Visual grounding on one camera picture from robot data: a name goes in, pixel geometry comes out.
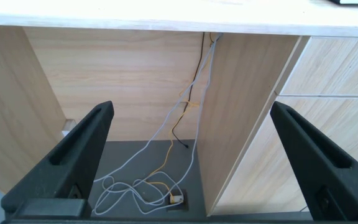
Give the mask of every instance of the electrical outlet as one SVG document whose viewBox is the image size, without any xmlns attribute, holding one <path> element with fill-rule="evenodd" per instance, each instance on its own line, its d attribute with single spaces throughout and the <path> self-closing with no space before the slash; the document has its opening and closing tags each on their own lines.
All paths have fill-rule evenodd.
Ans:
<svg viewBox="0 0 358 224">
<path fill-rule="evenodd" d="M 177 189 L 173 189 L 171 191 L 172 195 L 173 195 L 173 200 L 174 202 L 178 202 L 180 200 L 183 200 L 182 203 L 180 203 L 179 205 L 176 206 L 172 206 L 172 207 L 168 207 L 167 211 L 168 212 L 172 212 L 172 211 L 182 211 L 182 212 L 187 212 L 189 210 L 189 206 L 188 206 L 188 198 L 187 198 L 187 192 L 186 190 L 182 189 L 181 190 L 183 192 L 183 197 L 181 196 L 181 193 L 179 190 Z M 171 196 L 168 194 L 168 196 L 165 199 L 165 204 L 166 205 L 171 205 Z"/>
</svg>

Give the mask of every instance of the desk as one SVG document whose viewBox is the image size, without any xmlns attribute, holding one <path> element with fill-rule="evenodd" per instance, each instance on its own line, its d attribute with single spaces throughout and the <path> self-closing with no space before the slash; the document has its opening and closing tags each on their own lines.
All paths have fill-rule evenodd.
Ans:
<svg viewBox="0 0 358 224">
<path fill-rule="evenodd" d="M 102 101 L 112 100 L 116 110 L 109 141 L 149 139 L 191 82 L 203 32 L 204 55 L 209 33 L 224 33 L 198 139 L 208 215 L 304 208 L 269 125 L 274 100 L 293 105 L 358 159 L 358 6 L 0 0 L 0 25 L 3 192 L 61 140 L 67 119 L 78 122 Z M 208 72 L 192 101 L 200 101 Z M 192 108 L 181 121 L 180 138 L 194 138 L 197 112 Z M 180 114 L 157 139 L 168 139 Z"/>
</svg>

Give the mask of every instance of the tangled cable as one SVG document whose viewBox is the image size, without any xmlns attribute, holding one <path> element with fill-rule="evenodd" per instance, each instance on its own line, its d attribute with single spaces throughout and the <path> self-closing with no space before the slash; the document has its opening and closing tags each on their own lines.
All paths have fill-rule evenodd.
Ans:
<svg viewBox="0 0 358 224">
<path fill-rule="evenodd" d="M 186 88 L 186 90 L 184 91 L 184 93 L 182 94 L 182 96 L 179 98 L 179 100 L 177 101 L 177 103 L 175 104 L 175 106 L 168 112 L 167 116 L 165 117 L 165 120 L 163 122 L 163 124 L 161 125 L 161 127 L 155 132 L 155 134 L 152 136 L 152 138 L 146 143 L 146 145 L 141 149 L 139 150 L 137 153 L 135 153 L 131 158 L 129 158 L 125 163 L 123 163 L 122 166 L 118 167 L 117 169 L 113 170 L 112 172 L 106 174 L 105 176 L 101 177 L 101 178 L 98 178 L 96 180 L 94 180 L 93 182 L 99 182 L 100 180 L 102 180 L 102 187 L 103 187 L 103 192 L 100 194 L 98 200 L 96 201 L 96 204 L 94 206 L 94 209 L 93 209 L 93 212 L 96 214 L 96 215 L 103 215 L 105 213 L 107 213 L 108 211 L 110 211 L 111 209 L 113 209 L 118 203 L 119 201 L 123 198 L 123 196 L 126 194 L 126 193 L 129 193 L 129 192 L 132 192 L 132 197 L 135 201 L 135 204 L 137 206 L 137 208 L 139 209 L 139 211 L 141 213 L 143 213 L 144 215 L 146 214 L 149 214 L 149 213 L 152 213 L 156 210 L 160 210 L 160 209 L 163 209 L 163 208 L 167 208 L 167 207 L 172 207 L 172 206 L 176 206 L 182 202 L 178 202 L 178 203 L 174 203 L 174 204 L 171 204 L 171 205 L 164 205 L 164 206 L 161 206 L 163 203 L 164 203 L 164 199 L 166 198 L 166 196 L 168 194 L 171 193 L 172 189 L 174 188 L 177 188 L 181 195 L 183 196 L 183 192 L 181 191 L 181 189 L 179 188 L 178 184 L 180 182 L 183 181 L 183 179 L 187 176 L 187 174 L 189 173 L 190 169 L 191 169 L 191 166 L 193 165 L 193 161 L 194 161 L 194 155 L 195 155 L 195 148 L 196 148 L 196 143 L 197 143 L 197 138 L 198 138 L 198 131 L 200 129 L 200 118 L 201 118 L 201 113 L 202 113 L 202 110 L 203 110 L 203 103 L 204 103 L 204 99 L 205 99 L 205 94 L 206 94 L 206 90 L 208 89 L 209 87 L 209 84 L 211 83 L 211 71 L 212 71 L 212 65 L 213 65 L 213 58 L 214 58 L 214 53 L 215 53 L 215 46 L 216 46 L 216 42 L 217 40 L 222 36 L 222 34 L 219 34 L 217 35 L 217 37 L 215 38 L 215 41 L 213 42 L 213 44 L 211 45 L 211 47 L 209 48 L 208 50 L 208 53 L 206 54 L 204 60 L 203 60 L 203 63 L 202 63 L 202 66 L 199 68 L 198 72 L 197 72 L 197 76 L 196 78 L 194 79 L 194 81 L 192 83 L 190 83 L 190 85 Z M 197 118 L 197 129 L 196 129 L 196 136 L 195 136 L 195 142 L 194 142 L 194 145 L 193 145 L 193 149 L 192 149 L 192 152 L 191 152 L 191 162 L 190 162 L 190 165 L 188 166 L 185 174 L 183 175 L 183 177 L 178 181 L 178 182 L 175 182 L 167 173 L 163 172 L 163 171 L 157 171 L 157 172 L 154 172 L 154 173 L 151 173 L 150 175 L 148 175 L 147 177 L 145 177 L 144 179 L 136 179 L 132 185 L 130 184 L 127 184 L 127 183 L 124 183 L 124 182 L 115 182 L 114 180 L 114 177 L 112 176 L 115 172 L 121 170 L 124 166 L 126 166 L 133 158 L 135 158 L 135 156 L 137 156 L 139 153 L 141 153 L 142 151 L 144 151 L 147 146 L 149 146 L 150 142 L 156 137 L 156 135 L 161 131 L 161 129 L 165 126 L 165 123 L 167 122 L 169 116 L 171 115 L 172 111 L 174 111 L 178 105 L 182 102 L 182 99 L 183 97 L 186 95 L 186 93 L 189 91 L 189 89 L 191 88 L 191 86 L 193 86 L 197 81 L 198 81 L 198 78 L 200 77 L 200 73 L 201 73 L 201 70 L 204 68 L 204 66 L 206 65 L 206 62 L 207 62 L 207 59 L 208 59 L 208 56 L 211 55 L 211 61 L 209 63 L 209 73 L 208 73 L 208 82 L 207 82 L 207 85 L 203 91 L 203 94 L 201 96 L 201 102 L 200 102 L 200 110 L 198 112 L 198 118 Z M 160 189 L 158 189 L 156 186 L 154 186 L 153 184 L 164 184 L 164 183 L 161 183 L 161 182 L 147 182 L 147 179 L 149 179 L 150 177 L 152 176 L 155 176 L 155 175 L 165 175 L 167 176 L 170 181 L 172 181 L 173 185 L 172 187 L 169 189 L 168 186 L 166 186 L 169 190 L 167 193 L 163 193 Z M 106 181 L 107 180 L 110 180 L 111 181 L 111 184 L 110 185 L 106 185 Z M 156 200 L 153 200 L 153 201 L 146 201 L 142 196 L 141 194 L 135 189 L 137 186 L 139 186 L 140 184 L 146 184 L 146 185 L 149 185 L 150 187 L 154 188 L 160 195 L 161 197 L 156 199 Z M 122 189 L 122 190 L 114 190 L 114 187 L 115 186 L 119 186 L 119 185 L 123 185 L 125 186 L 126 188 L 125 189 Z M 110 195 L 110 194 L 121 194 L 121 196 L 107 209 L 105 209 L 104 211 L 102 212 L 99 212 L 98 211 L 98 208 L 99 206 L 105 201 L 105 199 Z M 138 203 L 138 200 L 140 200 L 141 202 L 143 202 L 145 205 L 153 205 L 153 206 L 156 206 L 156 208 L 153 208 L 147 212 L 143 211 L 141 209 L 141 207 L 139 206 L 139 203 Z"/>
</svg>

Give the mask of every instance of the gray cable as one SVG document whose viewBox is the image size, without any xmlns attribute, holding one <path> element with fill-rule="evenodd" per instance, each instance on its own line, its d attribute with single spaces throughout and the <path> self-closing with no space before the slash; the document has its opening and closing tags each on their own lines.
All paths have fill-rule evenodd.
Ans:
<svg viewBox="0 0 358 224">
<path fill-rule="evenodd" d="M 157 208 L 154 208 L 154 209 L 151 209 L 150 211 L 148 212 L 145 212 L 143 211 L 140 206 L 139 206 L 139 203 L 138 201 L 136 200 L 136 198 L 138 198 L 140 201 L 142 201 L 144 204 L 146 205 L 153 205 L 153 206 L 159 206 L 161 204 L 163 204 L 164 202 L 164 199 L 165 197 L 172 191 L 173 188 L 178 188 L 181 195 L 183 196 L 183 192 L 181 191 L 181 189 L 179 188 L 178 184 L 180 182 L 183 181 L 183 179 L 187 176 L 187 174 L 189 173 L 192 165 L 193 165 L 193 162 L 194 162 L 194 155 L 195 155 L 195 148 L 196 148 L 196 143 L 197 143 L 197 140 L 198 140 L 198 132 L 199 132 L 199 129 L 200 129 L 200 119 L 201 119 L 201 114 L 202 114 L 202 110 L 203 110 L 203 104 L 204 104 L 204 99 L 205 99 L 205 94 L 206 94 L 206 91 L 211 83 L 211 71 L 212 71 L 212 65 L 213 65 L 213 58 L 214 58 L 214 53 L 215 53 L 215 47 L 216 47 L 216 42 L 217 40 L 222 36 L 222 34 L 219 34 L 215 41 L 213 42 L 211 48 L 208 50 L 208 53 L 207 55 L 205 56 L 204 60 L 203 60 L 203 64 L 202 66 L 200 67 L 200 69 L 198 70 L 197 72 L 197 76 L 196 78 L 194 79 L 194 81 L 187 87 L 187 89 L 183 92 L 182 96 L 179 98 L 179 100 L 177 101 L 176 105 L 168 112 L 167 116 L 165 117 L 165 120 L 163 122 L 163 124 L 161 125 L 161 127 L 157 130 L 157 132 L 152 136 L 152 138 L 147 142 L 147 144 L 141 149 L 139 150 L 137 153 L 135 153 L 131 158 L 129 158 L 122 166 L 120 166 L 119 168 L 113 170 L 112 172 L 110 172 L 109 174 L 99 178 L 99 179 L 96 179 L 94 180 L 94 182 L 98 182 L 100 180 L 103 180 L 102 181 L 102 186 L 103 186 L 103 189 L 104 191 L 101 193 L 101 195 L 99 196 L 97 202 L 96 202 L 96 205 L 93 209 L 94 213 L 97 214 L 97 215 L 103 215 L 105 213 L 107 213 L 108 211 L 110 211 L 112 208 L 114 208 L 114 206 L 116 206 L 118 204 L 118 202 L 123 198 L 123 196 L 128 193 L 128 192 L 132 192 L 132 197 L 135 201 L 135 204 L 137 206 L 137 208 L 139 209 L 139 211 L 141 213 L 143 213 L 144 215 L 145 214 L 149 214 L 149 213 L 152 213 L 156 210 L 160 210 L 160 209 L 163 209 L 163 208 L 167 208 L 167 207 L 172 207 L 172 206 L 176 206 L 180 203 L 175 203 L 175 204 L 172 204 L 172 205 L 165 205 L 165 206 L 161 206 L 161 207 L 157 207 Z M 165 172 L 162 172 L 162 171 L 158 171 L 150 176 L 147 176 L 146 178 L 140 180 L 140 179 L 137 179 L 135 180 L 132 185 L 129 185 L 127 183 L 124 183 L 124 182 L 115 182 L 114 181 L 114 177 L 111 176 L 113 173 L 119 171 L 120 169 L 122 169 L 126 164 L 128 164 L 136 155 L 138 155 L 139 153 L 141 153 L 144 149 L 147 148 L 147 146 L 149 145 L 149 143 L 156 137 L 156 135 L 161 131 L 161 129 L 164 127 L 165 123 L 167 122 L 171 112 L 173 110 L 175 110 L 178 105 L 180 104 L 180 102 L 182 101 L 183 97 L 186 95 L 187 91 L 190 89 L 191 86 L 193 86 L 197 81 L 198 81 L 198 78 L 200 77 L 200 73 L 201 73 L 201 70 L 204 68 L 205 64 L 206 64 L 206 61 L 208 59 L 208 56 L 211 54 L 211 63 L 209 64 L 209 73 L 208 73 L 208 83 L 204 89 L 204 92 L 202 94 L 202 97 L 201 97 L 201 102 L 200 102 L 200 109 L 199 109 L 199 112 L 198 112 L 198 118 L 197 118 L 197 129 L 196 129 L 196 136 L 195 136 L 195 142 L 194 142 L 194 145 L 193 145 L 193 149 L 192 149 L 192 153 L 191 153 L 191 162 L 190 162 L 190 165 L 188 166 L 185 174 L 183 175 L 183 177 L 178 181 L 178 182 L 175 182 L 168 174 L 166 174 Z M 151 176 L 153 175 L 157 175 L 157 174 L 163 174 L 163 175 L 166 175 L 173 183 L 174 185 L 170 188 L 170 190 L 164 195 L 161 190 L 159 190 L 156 186 L 150 184 L 150 183 L 147 183 L 146 180 L 148 178 L 150 178 Z M 105 187 L 104 186 L 104 181 L 108 178 L 111 178 L 112 179 L 112 184 L 109 186 L 109 187 Z M 158 193 L 160 193 L 161 195 L 161 198 L 159 198 L 158 200 L 155 200 L 153 202 L 147 202 L 145 201 L 142 196 L 140 195 L 140 193 L 138 193 L 138 191 L 136 191 L 135 187 L 137 187 L 138 185 L 140 184 L 148 184 L 149 186 L 153 187 L 154 189 L 157 190 Z M 124 190 L 113 190 L 114 186 L 116 185 L 125 185 L 127 188 L 124 189 Z M 98 209 L 98 207 L 104 202 L 104 200 L 108 197 L 109 194 L 116 194 L 116 193 L 122 193 L 122 195 L 117 199 L 116 202 L 114 202 L 108 209 L 106 209 L 105 211 L 103 212 L 97 212 L 96 210 Z"/>
</svg>

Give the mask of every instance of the drawer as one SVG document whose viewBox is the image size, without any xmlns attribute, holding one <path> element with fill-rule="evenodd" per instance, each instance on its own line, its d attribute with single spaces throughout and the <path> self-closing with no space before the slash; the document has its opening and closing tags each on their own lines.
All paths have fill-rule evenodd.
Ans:
<svg viewBox="0 0 358 224">
<path fill-rule="evenodd" d="M 358 99 L 278 97 L 358 160 Z M 268 114 L 214 215 L 295 212 L 306 202 Z"/>
<path fill-rule="evenodd" d="M 358 96 L 358 38 L 311 37 L 280 95 Z"/>
</svg>

